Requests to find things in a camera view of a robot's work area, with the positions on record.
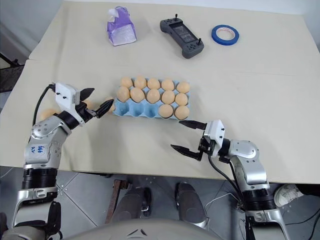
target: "tissue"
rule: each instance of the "tissue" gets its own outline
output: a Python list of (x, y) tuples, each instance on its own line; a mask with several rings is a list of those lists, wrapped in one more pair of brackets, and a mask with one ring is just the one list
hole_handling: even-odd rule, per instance
[(111, 15), (107, 23), (107, 33), (110, 42), (114, 46), (130, 44), (137, 40), (136, 30), (133, 22), (130, 20), (130, 14), (125, 7), (117, 6), (109, 10)]

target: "gray tile floor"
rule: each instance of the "gray tile floor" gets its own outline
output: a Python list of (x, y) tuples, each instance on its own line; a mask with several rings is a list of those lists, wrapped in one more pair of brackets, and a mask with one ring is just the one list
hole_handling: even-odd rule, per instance
[[(17, 191), (20, 189), (23, 176), (22, 168), (10, 169), (10, 167), (0, 167), (0, 212), (6, 213), (8, 223), (12, 222)], [(113, 175), (105, 178), (88, 173), (59, 171), (57, 176), (59, 193), (56, 201), (60, 202), (62, 207), (61, 231), (64, 237), (104, 224), (115, 179), (130, 180), (134, 186), (151, 188), (153, 194), (151, 218), (179, 219), (174, 199), (175, 185), (179, 182), (190, 183), (204, 205), (213, 198), (233, 192), (230, 184), (224, 180), (142, 175)], [(278, 184), (271, 185), (273, 189), (277, 186)], [(121, 191), (119, 199), (125, 193), (124, 190)], [(209, 231), (214, 236), (222, 240), (243, 239), (244, 213), (237, 210), (236, 206), (237, 201), (230, 195), (214, 201), (209, 206), (207, 210), (207, 215), (210, 217)], [(320, 208), (320, 197), (303, 196), (281, 208), (281, 212), (286, 223), (296, 223), (307, 219), (318, 208)], [(314, 218), (302, 224), (289, 225), (291, 239), (308, 239), (313, 223)], [(320, 239), (320, 223), (313, 239)]]

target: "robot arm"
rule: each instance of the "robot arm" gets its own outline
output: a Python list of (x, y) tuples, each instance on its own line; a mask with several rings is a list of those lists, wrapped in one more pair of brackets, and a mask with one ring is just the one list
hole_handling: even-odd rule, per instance
[(189, 128), (203, 130), (203, 135), (198, 146), (199, 152), (171, 145), (175, 150), (198, 161), (201, 161), (203, 153), (208, 154), (210, 164), (227, 179), (229, 178), (217, 169), (211, 158), (219, 156), (219, 161), (230, 164), (236, 185), (230, 182), (236, 189), (245, 210), (247, 239), (259, 239), (263, 226), (263, 234), (274, 234), (280, 227), (281, 235), (273, 239), (289, 240), (281, 212), (276, 207), (270, 192), (266, 171), (259, 161), (257, 146), (251, 141), (224, 138), (225, 127), (220, 120), (208, 123), (183, 120), (180, 123)]
[(31, 129), (12, 229), (4, 233), (3, 239), (18, 236), (45, 239), (60, 231), (61, 206), (54, 199), (58, 195), (56, 176), (63, 143), (75, 127), (83, 126), (93, 117), (102, 117), (113, 104), (113, 99), (108, 100), (93, 111), (82, 101), (94, 88), (78, 91), (70, 85), (56, 83), (52, 89), (62, 112), (36, 123)]

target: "white wall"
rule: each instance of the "white wall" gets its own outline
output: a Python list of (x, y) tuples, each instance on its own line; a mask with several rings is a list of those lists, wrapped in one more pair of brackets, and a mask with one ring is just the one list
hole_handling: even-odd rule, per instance
[[(61, 2), (62, 0), (0, 0), (1, 53), (11, 60), (19, 59), (20, 63), (28, 59)], [(78, 2), (175, 4), (299, 14), (303, 15), (320, 50), (320, 0), (78, 0)]]

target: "controller screen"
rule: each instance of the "controller screen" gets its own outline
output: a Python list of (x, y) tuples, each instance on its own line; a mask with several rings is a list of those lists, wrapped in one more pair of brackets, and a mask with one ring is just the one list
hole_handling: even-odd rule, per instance
[(183, 23), (175, 23), (172, 24), (171, 27), (173, 31), (175, 31), (175, 33), (177, 33), (186, 44), (197, 40), (197, 38)]

